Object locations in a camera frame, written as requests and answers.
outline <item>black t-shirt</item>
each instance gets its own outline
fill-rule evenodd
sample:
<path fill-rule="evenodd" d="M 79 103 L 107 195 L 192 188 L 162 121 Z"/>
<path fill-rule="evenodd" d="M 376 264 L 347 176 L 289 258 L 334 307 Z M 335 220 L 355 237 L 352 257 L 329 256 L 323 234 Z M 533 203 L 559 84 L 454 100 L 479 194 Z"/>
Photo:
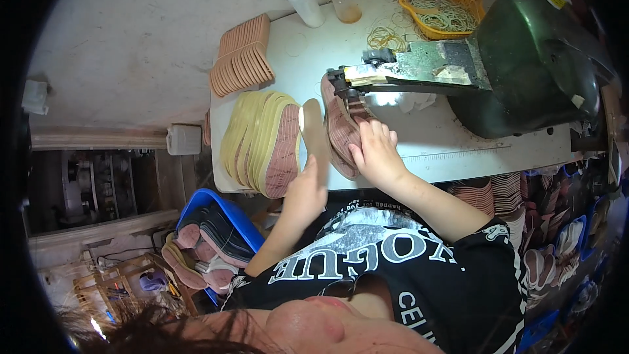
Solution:
<path fill-rule="evenodd" d="M 373 273 L 389 286 L 395 321 L 445 352 L 514 353 L 526 270 L 505 223 L 493 218 L 447 246 L 420 221 L 395 202 L 352 201 L 310 245 L 257 278 L 241 271 L 222 310 L 272 310 Z"/>

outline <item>woman's arm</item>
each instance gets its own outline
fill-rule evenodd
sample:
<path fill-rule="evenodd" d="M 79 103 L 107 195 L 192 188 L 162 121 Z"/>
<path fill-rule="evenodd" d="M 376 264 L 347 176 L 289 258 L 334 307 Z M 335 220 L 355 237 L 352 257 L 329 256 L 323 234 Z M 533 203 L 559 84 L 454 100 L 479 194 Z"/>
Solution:
<path fill-rule="evenodd" d="M 350 145 L 358 170 L 374 186 L 413 209 L 443 239 L 455 242 L 491 219 L 406 169 L 397 153 L 397 133 L 375 119 L 358 118 L 362 149 Z"/>
<path fill-rule="evenodd" d="M 310 155 L 304 170 L 288 185 L 277 223 L 245 268 L 249 276 L 257 277 L 291 255 L 304 230 L 323 212 L 328 189 L 318 185 L 317 169 L 315 157 Z"/>

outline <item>woman's left hand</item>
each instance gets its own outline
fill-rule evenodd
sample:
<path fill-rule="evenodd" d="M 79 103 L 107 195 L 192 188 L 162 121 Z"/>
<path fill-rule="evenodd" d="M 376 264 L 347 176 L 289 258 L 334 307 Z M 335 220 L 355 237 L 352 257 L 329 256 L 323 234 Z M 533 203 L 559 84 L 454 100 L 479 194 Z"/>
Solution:
<path fill-rule="evenodd" d="M 317 171 L 317 161 L 311 154 L 304 170 L 288 185 L 277 224 L 303 231 L 323 212 L 328 189 L 319 186 Z"/>

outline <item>sewing machine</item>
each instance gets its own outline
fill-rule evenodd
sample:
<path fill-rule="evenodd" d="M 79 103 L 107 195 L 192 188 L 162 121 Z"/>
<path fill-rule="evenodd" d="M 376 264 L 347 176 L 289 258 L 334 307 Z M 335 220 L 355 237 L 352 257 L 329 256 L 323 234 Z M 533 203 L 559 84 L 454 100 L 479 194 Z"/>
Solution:
<path fill-rule="evenodd" d="M 595 123 L 599 87 L 616 76 L 598 40 L 548 0 L 496 0 L 465 39 L 365 51 L 362 59 L 328 70 L 346 105 L 372 91 L 446 95 L 461 124 L 486 139 Z"/>

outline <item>plastic squeeze bottle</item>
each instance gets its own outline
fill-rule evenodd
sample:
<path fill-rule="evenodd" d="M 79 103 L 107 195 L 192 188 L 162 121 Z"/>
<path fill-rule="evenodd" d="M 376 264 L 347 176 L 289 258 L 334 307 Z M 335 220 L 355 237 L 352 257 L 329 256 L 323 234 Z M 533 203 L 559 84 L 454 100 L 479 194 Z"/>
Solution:
<path fill-rule="evenodd" d="M 332 0 L 336 16 L 344 24 L 353 24 L 362 17 L 356 0 Z"/>
<path fill-rule="evenodd" d="M 325 22 L 325 17 L 316 0 L 288 0 L 304 23 L 311 28 L 318 28 Z"/>

